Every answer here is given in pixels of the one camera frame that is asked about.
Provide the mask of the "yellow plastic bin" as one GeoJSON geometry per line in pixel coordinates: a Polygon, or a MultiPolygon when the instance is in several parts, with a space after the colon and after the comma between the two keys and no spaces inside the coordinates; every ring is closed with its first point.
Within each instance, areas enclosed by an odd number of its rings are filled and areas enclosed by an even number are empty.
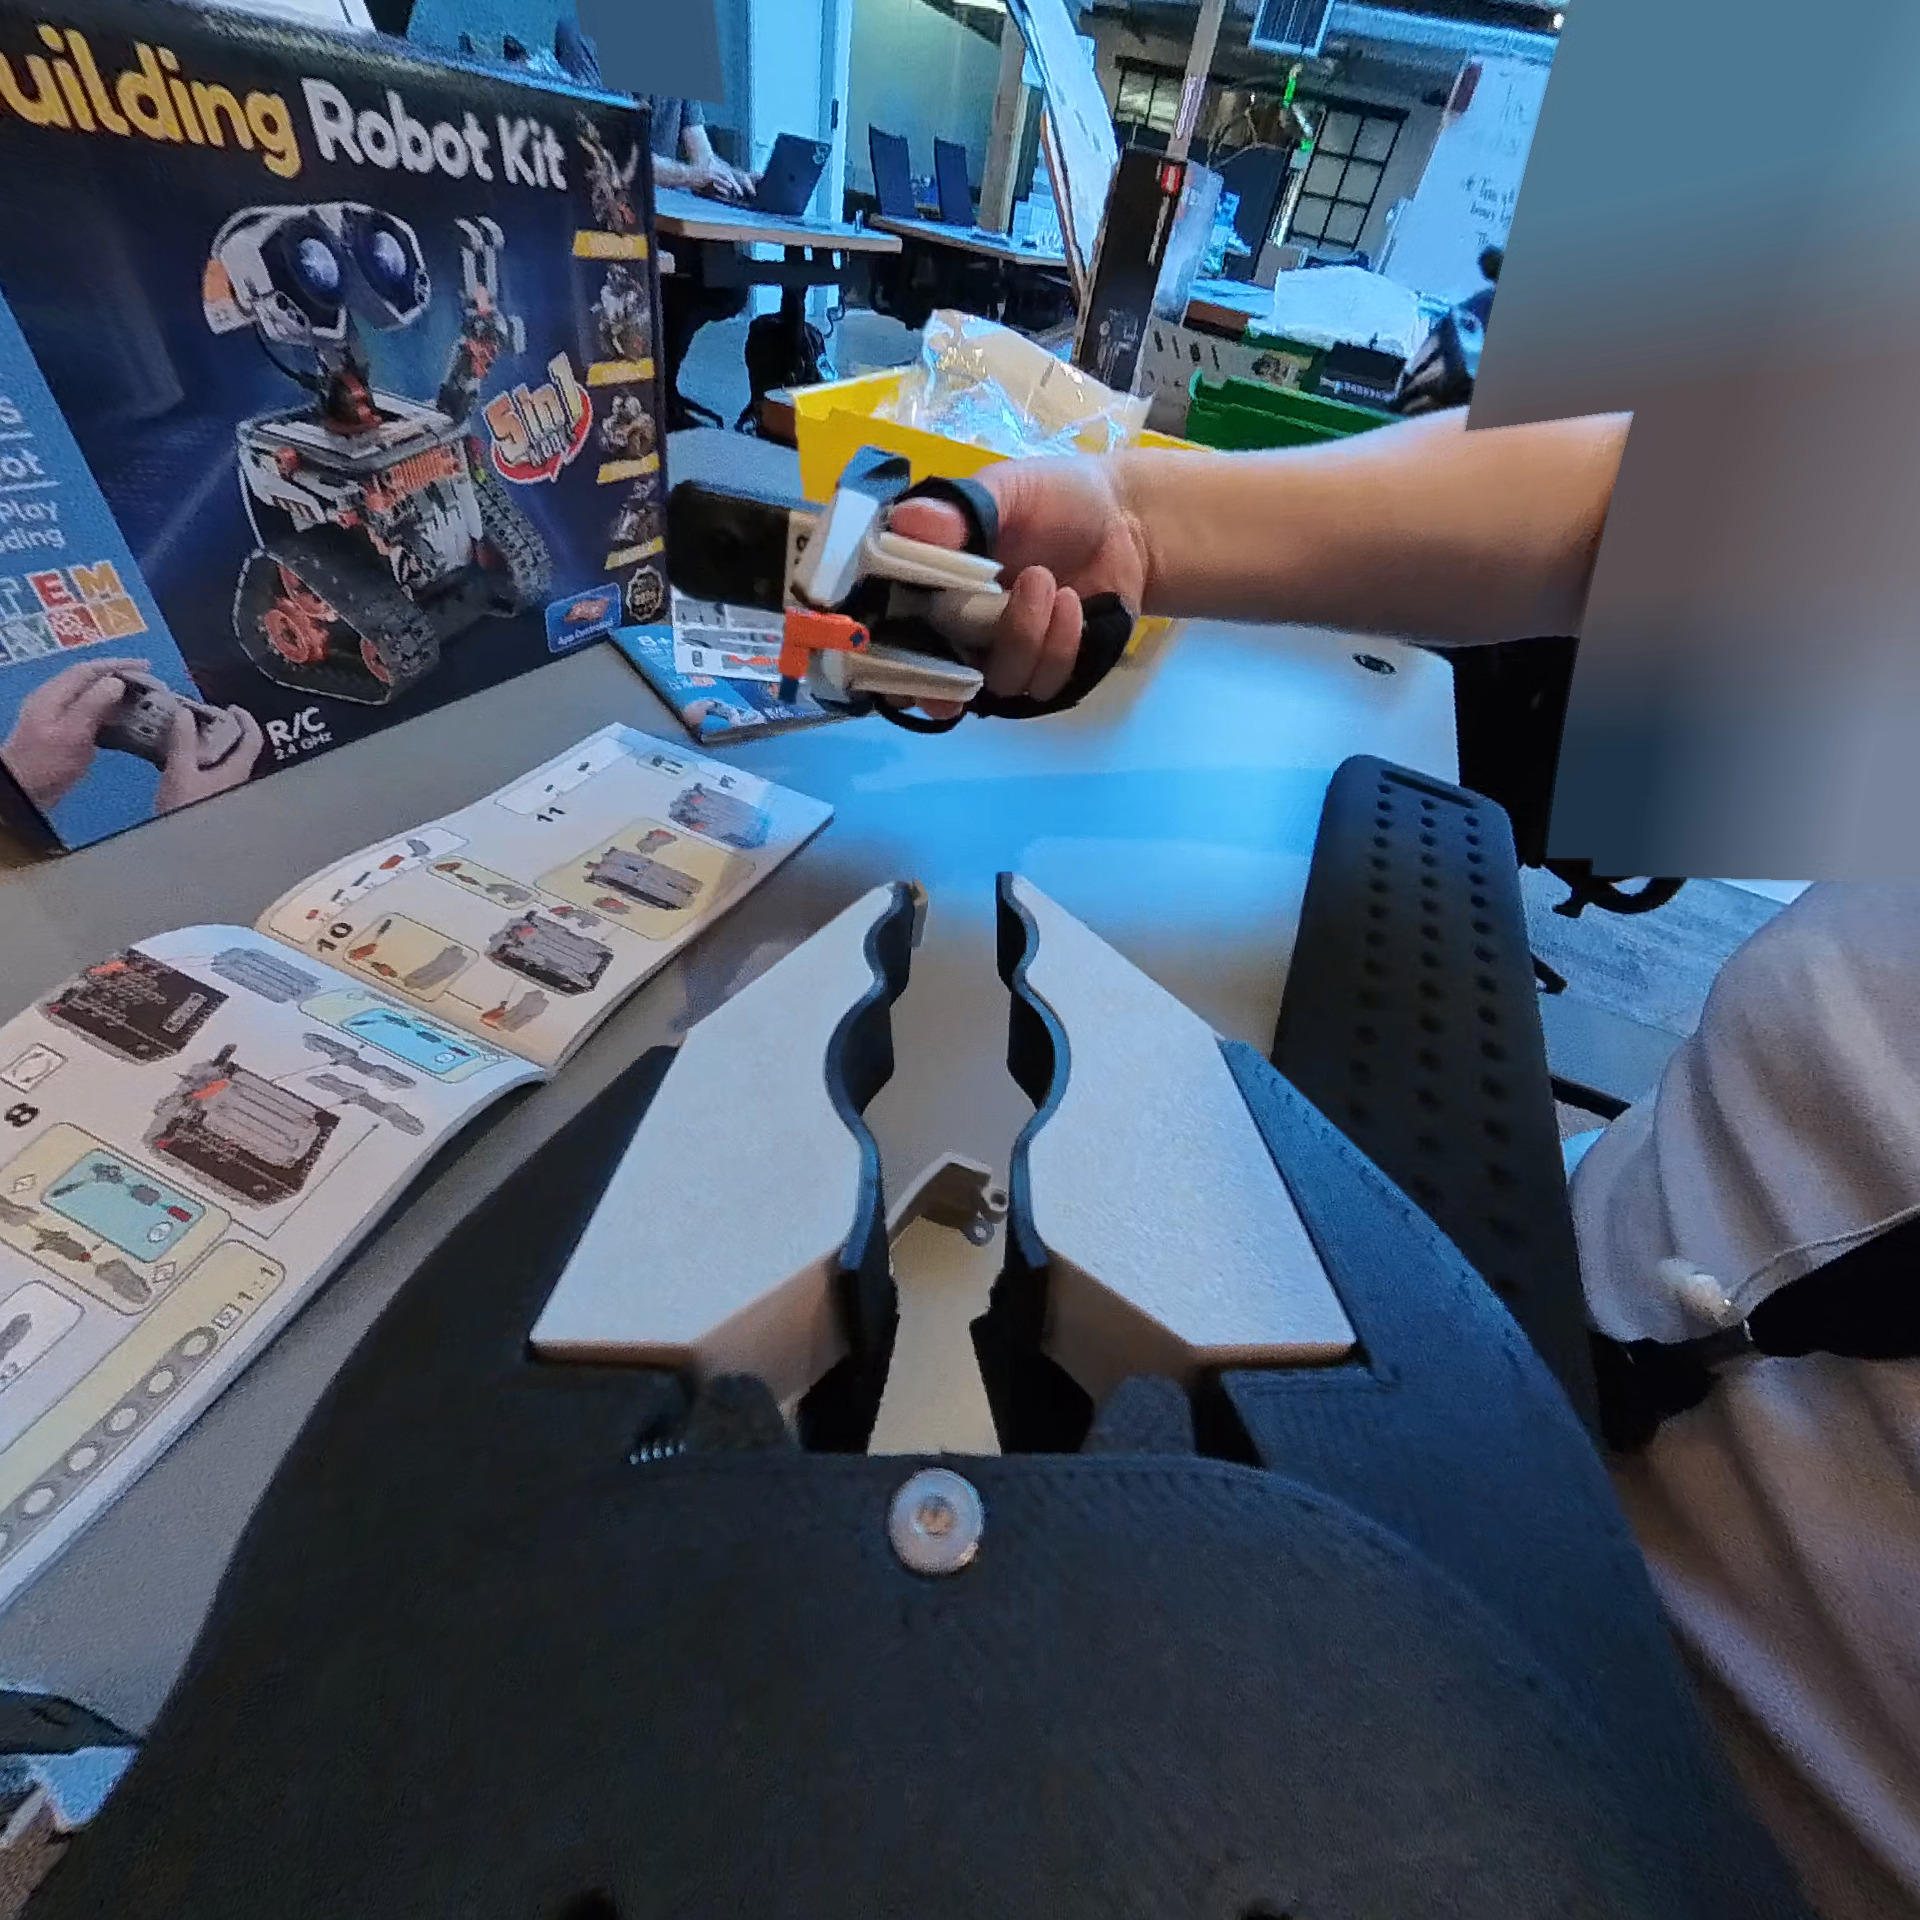
{"type": "Polygon", "coordinates": [[[801,492],[827,496],[865,448],[906,460],[911,480],[979,478],[1003,460],[1113,448],[1197,449],[1145,428],[1133,399],[1092,392],[1090,381],[1048,359],[1061,375],[1029,402],[994,375],[962,381],[923,367],[895,367],[794,390],[789,409],[801,452],[801,492]]]}

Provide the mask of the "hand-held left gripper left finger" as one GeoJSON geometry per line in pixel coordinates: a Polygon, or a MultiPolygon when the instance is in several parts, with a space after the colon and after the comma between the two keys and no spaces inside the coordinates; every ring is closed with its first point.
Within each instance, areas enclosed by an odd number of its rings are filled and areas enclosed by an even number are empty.
{"type": "Polygon", "coordinates": [[[861,1453],[899,1329],[867,1109],[927,918],[873,886],[697,1021],[552,1288],[541,1359],[755,1376],[801,1440],[861,1453]]]}

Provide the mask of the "person's right forearm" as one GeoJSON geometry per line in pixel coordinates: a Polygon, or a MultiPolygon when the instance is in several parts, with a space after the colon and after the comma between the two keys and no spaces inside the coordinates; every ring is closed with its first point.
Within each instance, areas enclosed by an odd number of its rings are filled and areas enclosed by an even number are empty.
{"type": "Polygon", "coordinates": [[[1629,416],[1423,416],[1320,448],[1112,460],[1143,605],[1448,647],[1572,638],[1629,416]]]}

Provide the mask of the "white whiteboard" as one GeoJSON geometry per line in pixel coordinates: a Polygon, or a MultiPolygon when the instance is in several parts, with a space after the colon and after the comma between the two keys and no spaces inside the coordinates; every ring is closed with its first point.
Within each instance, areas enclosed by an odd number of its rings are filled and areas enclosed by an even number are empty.
{"type": "Polygon", "coordinates": [[[1387,237],[1380,274],[1431,300],[1482,282],[1485,248],[1503,248],[1521,198],[1551,66],[1480,60],[1465,111],[1449,116],[1425,176],[1387,237]]]}

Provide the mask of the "robot sticker sheet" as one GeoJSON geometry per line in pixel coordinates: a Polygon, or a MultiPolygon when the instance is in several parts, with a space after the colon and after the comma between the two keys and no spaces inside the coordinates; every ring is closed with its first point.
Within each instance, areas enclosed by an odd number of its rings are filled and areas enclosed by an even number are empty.
{"type": "Polygon", "coordinates": [[[784,614],[696,599],[672,589],[675,668],[687,679],[747,681],[781,679],[784,614]]]}

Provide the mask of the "person in beige shirt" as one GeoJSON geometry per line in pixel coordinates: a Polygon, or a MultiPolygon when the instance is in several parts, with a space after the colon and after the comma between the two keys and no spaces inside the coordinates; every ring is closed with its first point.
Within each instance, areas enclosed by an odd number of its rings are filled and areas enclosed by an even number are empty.
{"type": "Polygon", "coordinates": [[[1919,1906],[1919,902],[1816,882],[1569,1151],[1613,1478],[1819,1914],[1919,1906]]]}

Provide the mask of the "grey curved building piece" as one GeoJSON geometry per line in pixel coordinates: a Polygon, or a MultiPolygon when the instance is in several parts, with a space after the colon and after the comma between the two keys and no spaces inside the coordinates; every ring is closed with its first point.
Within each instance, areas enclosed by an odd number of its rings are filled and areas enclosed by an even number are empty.
{"type": "Polygon", "coordinates": [[[889,1245],[916,1222],[962,1233],[972,1245],[988,1245],[1001,1229],[1010,1194],[988,1162],[944,1154],[907,1181],[884,1217],[889,1245]]]}

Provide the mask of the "blue instruction booklet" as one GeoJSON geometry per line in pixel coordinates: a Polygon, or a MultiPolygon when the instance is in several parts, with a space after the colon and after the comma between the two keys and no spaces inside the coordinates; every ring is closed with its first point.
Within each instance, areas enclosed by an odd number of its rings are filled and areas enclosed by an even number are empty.
{"type": "Polygon", "coordinates": [[[682,638],[675,625],[626,625],[613,645],[671,708],[691,741],[727,746],[779,734],[827,728],[850,720],[807,695],[779,697],[778,671],[761,661],[757,636],[747,652],[682,638]]]}

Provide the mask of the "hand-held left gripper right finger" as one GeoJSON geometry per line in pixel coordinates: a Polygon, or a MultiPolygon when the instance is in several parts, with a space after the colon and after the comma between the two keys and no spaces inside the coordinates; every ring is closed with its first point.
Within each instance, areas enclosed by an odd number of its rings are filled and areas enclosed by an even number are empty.
{"type": "Polygon", "coordinates": [[[1003,1262],[972,1337],[1007,1453],[1081,1448],[1133,1378],[1359,1356],[1215,1026],[1010,870],[996,877],[1016,1141],[1003,1262]]]}

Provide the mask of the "white slotted crate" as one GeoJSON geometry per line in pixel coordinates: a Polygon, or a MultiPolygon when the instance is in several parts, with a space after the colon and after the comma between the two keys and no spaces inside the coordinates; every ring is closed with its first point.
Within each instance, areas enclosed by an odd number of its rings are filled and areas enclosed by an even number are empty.
{"type": "Polygon", "coordinates": [[[1148,399],[1145,428],[1179,439],[1196,376],[1250,376],[1287,386],[1290,359],[1249,338],[1224,338],[1165,319],[1148,321],[1136,370],[1136,392],[1148,399]]]}

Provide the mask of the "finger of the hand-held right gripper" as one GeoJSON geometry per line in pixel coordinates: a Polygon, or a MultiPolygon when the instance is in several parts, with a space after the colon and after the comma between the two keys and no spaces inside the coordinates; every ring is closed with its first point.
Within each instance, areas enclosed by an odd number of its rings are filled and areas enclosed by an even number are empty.
{"type": "Polygon", "coordinates": [[[884,530],[891,505],[906,492],[906,455],[859,448],[816,514],[789,514],[786,604],[841,607],[867,576],[868,542],[884,530]]]}
{"type": "Polygon", "coordinates": [[[809,700],[829,713],[868,713],[895,700],[906,703],[970,703],[983,690],[972,662],[867,639],[809,652],[809,700]]]}

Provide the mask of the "clear plastic bags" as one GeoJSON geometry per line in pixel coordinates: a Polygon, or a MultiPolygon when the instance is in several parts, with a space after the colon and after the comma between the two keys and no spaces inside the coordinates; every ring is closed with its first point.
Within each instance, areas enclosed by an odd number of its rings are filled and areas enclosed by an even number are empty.
{"type": "Polygon", "coordinates": [[[1061,456],[1138,444],[1148,399],[1105,386],[1010,326],[939,308],[889,417],[1007,456],[1061,456]]]}

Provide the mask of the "background desk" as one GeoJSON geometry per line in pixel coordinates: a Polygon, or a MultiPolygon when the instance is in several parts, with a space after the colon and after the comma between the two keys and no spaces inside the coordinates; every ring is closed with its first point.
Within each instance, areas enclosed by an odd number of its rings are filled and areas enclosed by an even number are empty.
{"type": "Polygon", "coordinates": [[[1043,333],[1075,318],[1065,258],[1008,234],[876,214],[872,226],[901,240],[901,253],[868,266],[872,310],[921,329],[951,308],[1008,329],[1043,333]]]}
{"type": "Polygon", "coordinates": [[[779,314],[795,325],[809,318],[812,290],[845,290],[872,274],[873,261],[904,250],[904,237],[889,231],[786,218],[671,184],[655,189],[655,218],[672,280],[779,290],[779,314]]]}

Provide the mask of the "open building manual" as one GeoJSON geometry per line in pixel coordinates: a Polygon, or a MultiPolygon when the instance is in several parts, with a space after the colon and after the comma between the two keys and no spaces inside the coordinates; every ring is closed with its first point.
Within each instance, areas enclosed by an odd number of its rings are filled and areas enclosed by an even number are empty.
{"type": "Polygon", "coordinates": [[[490,1105],[548,1078],[833,820],[603,726],[154,934],[3,1038],[3,1599],[226,1391],[490,1105]]]}

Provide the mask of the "black backpack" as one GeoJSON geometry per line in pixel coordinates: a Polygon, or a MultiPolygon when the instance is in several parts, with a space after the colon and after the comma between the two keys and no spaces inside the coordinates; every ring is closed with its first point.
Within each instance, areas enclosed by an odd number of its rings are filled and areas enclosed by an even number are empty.
{"type": "Polygon", "coordinates": [[[744,342],[749,402],[733,420],[733,432],[765,439],[763,406],[776,392],[815,388],[833,376],[826,335],[807,319],[781,312],[757,314],[744,342]]]}

